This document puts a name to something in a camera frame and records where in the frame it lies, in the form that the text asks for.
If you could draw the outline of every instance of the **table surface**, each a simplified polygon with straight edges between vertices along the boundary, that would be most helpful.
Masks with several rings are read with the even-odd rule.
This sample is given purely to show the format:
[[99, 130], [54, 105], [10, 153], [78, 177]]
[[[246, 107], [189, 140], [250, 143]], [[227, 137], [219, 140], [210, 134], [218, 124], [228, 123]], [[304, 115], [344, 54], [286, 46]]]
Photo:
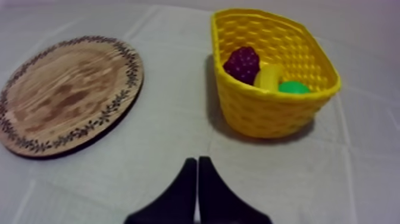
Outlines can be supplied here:
[[343, 79], [310, 132], [278, 142], [244, 138], [223, 120], [210, 78], [211, 11], [138, 4], [0, 11], [0, 85], [38, 50], [83, 35], [122, 39], [145, 66], [135, 106], [89, 148], [32, 161], [1, 146], [0, 223], [122, 223], [168, 187], [185, 158], [200, 155], [276, 224], [400, 223], [399, 33], [379, 14], [368, 21], [326, 8], [272, 11], [304, 23]]

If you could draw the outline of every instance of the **yellow plastic basket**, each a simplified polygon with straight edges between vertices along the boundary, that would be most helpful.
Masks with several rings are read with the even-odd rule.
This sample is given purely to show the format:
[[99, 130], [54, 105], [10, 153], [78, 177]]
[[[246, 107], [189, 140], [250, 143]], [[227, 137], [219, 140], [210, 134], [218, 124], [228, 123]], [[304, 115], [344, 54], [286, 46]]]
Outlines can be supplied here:
[[[309, 31], [290, 19], [261, 10], [228, 9], [212, 16], [212, 47], [220, 104], [227, 123], [256, 138], [296, 132], [340, 89], [340, 77]], [[307, 85], [309, 94], [268, 92], [227, 74], [232, 51], [251, 46], [260, 64], [281, 64], [283, 81]]]

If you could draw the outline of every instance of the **green toy fruit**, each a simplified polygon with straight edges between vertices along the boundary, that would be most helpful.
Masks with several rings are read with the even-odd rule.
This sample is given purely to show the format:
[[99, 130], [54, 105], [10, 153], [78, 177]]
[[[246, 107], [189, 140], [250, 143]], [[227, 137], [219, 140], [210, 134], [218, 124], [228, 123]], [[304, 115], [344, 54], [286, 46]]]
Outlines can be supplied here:
[[287, 92], [289, 94], [307, 94], [310, 90], [301, 82], [288, 81], [279, 85], [279, 92]]

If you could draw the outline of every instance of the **round wooden tray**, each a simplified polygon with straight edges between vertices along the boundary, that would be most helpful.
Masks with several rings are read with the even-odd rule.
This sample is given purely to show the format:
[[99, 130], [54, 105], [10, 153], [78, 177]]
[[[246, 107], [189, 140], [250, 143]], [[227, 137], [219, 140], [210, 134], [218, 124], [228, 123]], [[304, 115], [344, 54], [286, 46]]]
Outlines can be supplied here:
[[0, 141], [24, 157], [66, 153], [112, 125], [142, 82], [142, 61], [124, 42], [60, 42], [20, 66], [2, 90]]

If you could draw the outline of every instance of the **leaf pattern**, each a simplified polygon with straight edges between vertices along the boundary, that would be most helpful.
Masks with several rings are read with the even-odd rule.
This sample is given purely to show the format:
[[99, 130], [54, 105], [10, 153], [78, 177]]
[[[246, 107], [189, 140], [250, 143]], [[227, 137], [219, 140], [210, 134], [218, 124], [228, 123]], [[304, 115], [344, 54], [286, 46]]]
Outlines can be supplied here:
[[[111, 103], [106, 105], [106, 107], [101, 111], [100, 116], [96, 120], [90, 120], [82, 127], [77, 127], [75, 128], [75, 130], [72, 130], [66, 135], [60, 135], [55, 140], [39, 142], [37, 139], [27, 139], [25, 136], [20, 136], [14, 129], [14, 126], [10, 122], [10, 120], [5, 118], [8, 105], [8, 90], [16, 83], [16, 81], [18, 81], [19, 78], [21, 78], [26, 73], [27, 69], [30, 66], [35, 65], [40, 59], [52, 53], [57, 48], [72, 46], [82, 42], [111, 43], [113, 45], [113, 47], [119, 52], [119, 54], [127, 60], [126, 86], [128, 89], [122, 89], [119, 94], [115, 95]], [[25, 148], [26, 150], [32, 151], [34, 153], [44, 152], [50, 148], [65, 146], [67, 143], [73, 141], [74, 139], [87, 136], [89, 132], [95, 130], [96, 127], [102, 126], [103, 124], [110, 122], [110, 117], [112, 113], [116, 112], [121, 106], [123, 100], [129, 97], [129, 89], [137, 85], [137, 72], [139, 68], [137, 58], [138, 56], [136, 55], [136, 53], [124, 43], [118, 41], [115, 38], [105, 38], [103, 36], [83, 36], [81, 38], [63, 41], [47, 48], [46, 50], [35, 55], [27, 63], [23, 64], [12, 75], [10, 80], [7, 82], [4, 90], [0, 93], [0, 130], [3, 131], [3, 133], [6, 133], [7, 138], [10, 141], [13, 141], [16, 146], [20, 148]]]

